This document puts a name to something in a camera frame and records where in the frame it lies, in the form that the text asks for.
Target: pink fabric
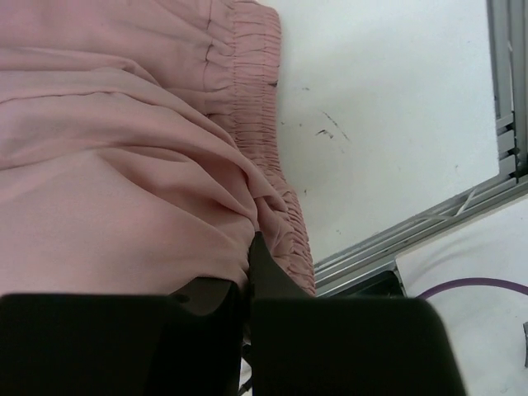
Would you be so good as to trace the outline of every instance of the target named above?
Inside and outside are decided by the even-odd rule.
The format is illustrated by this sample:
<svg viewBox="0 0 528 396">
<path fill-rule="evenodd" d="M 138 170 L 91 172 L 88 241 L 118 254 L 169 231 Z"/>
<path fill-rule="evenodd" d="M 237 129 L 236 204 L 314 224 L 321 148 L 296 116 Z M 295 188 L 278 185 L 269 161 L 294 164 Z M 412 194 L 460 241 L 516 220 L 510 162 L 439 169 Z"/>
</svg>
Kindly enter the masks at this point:
<svg viewBox="0 0 528 396">
<path fill-rule="evenodd" d="M 0 295 L 243 286 L 256 230 L 313 293 L 279 51 L 248 0 L 0 0 Z"/>
</svg>

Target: white floor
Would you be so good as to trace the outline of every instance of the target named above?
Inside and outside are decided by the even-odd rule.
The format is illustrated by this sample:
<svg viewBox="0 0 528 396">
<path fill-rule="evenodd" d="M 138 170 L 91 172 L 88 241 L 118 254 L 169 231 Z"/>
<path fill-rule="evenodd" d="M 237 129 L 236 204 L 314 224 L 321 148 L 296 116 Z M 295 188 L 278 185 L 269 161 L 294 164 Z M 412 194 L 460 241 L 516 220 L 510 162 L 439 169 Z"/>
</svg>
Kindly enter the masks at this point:
<svg viewBox="0 0 528 396">
<path fill-rule="evenodd" d="M 528 285 L 528 198 L 397 258 L 409 295 L 463 277 Z M 493 287 L 447 290 L 430 302 L 444 320 L 471 396 L 524 396 L 528 296 Z"/>
<path fill-rule="evenodd" d="M 485 0 L 260 0 L 280 14 L 282 167 L 313 258 L 498 172 Z"/>
<path fill-rule="evenodd" d="M 251 366 L 246 363 L 245 360 L 242 360 L 240 363 L 240 381 L 239 386 L 242 386 L 246 383 L 247 380 L 251 378 Z M 249 389 L 244 396 L 253 396 L 253 389 Z"/>
</svg>

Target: black object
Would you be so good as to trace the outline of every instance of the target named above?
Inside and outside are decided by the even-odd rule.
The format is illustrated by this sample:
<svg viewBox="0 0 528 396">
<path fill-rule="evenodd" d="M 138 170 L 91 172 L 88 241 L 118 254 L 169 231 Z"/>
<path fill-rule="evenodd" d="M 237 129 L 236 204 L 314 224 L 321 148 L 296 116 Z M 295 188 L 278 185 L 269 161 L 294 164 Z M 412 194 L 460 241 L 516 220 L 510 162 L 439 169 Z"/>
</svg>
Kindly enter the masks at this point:
<svg viewBox="0 0 528 396">
<path fill-rule="evenodd" d="M 404 297 L 399 278 L 392 271 L 383 271 L 378 275 L 349 287 L 337 295 L 338 297 Z"/>
<path fill-rule="evenodd" d="M 234 396 L 248 309 L 256 396 L 465 394 L 426 302 L 310 298 L 260 234 L 249 261 L 244 299 L 211 279 L 168 297 L 3 297 L 0 394 Z"/>
<path fill-rule="evenodd" d="M 525 358 L 525 367 L 528 368 L 528 322 L 522 325 L 522 328 L 525 330 L 525 339 L 526 339 L 526 358 Z"/>
</svg>

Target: metal frame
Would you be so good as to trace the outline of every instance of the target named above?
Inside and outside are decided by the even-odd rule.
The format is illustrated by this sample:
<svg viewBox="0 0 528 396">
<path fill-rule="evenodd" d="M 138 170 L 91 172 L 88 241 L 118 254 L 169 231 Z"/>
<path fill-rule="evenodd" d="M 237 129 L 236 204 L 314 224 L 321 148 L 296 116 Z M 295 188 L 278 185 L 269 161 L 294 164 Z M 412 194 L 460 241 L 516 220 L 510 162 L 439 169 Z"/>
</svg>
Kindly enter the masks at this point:
<svg viewBox="0 0 528 396">
<path fill-rule="evenodd" d="M 317 263 L 319 296 L 339 293 L 381 271 L 397 271 L 394 258 L 402 250 L 528 194 L 525 1 L 488 0 L 499 175 Z"/>
</svg>

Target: purple cable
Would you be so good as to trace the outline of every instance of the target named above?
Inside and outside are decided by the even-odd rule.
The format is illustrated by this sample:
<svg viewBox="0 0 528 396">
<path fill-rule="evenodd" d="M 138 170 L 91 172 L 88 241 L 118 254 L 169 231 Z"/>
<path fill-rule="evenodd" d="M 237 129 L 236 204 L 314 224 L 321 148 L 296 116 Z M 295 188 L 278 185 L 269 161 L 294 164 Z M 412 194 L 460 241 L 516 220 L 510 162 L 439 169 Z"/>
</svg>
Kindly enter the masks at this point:
<svg viewBox="0 0 528 396">
<path fill-rule="evenodd" d="M 419 299 L 429 299 L 433 295 L 437 295 L 442 291 L 449 289 L 455 289 L 457 287 L 464 286 L 492 286 L 500 287 L 501 289 L 508 289 L 521 293 L 522 295 L 528 295 L 528 286 L 519 285 L 515 282 L 510 282 L 509 280 L 495 279 L 495 278 L 462 278 L 450 280 L 446 283 L 440 283 L 434 287 L 431 287 L 429 290 L 421 293 Z"/>
</svg>

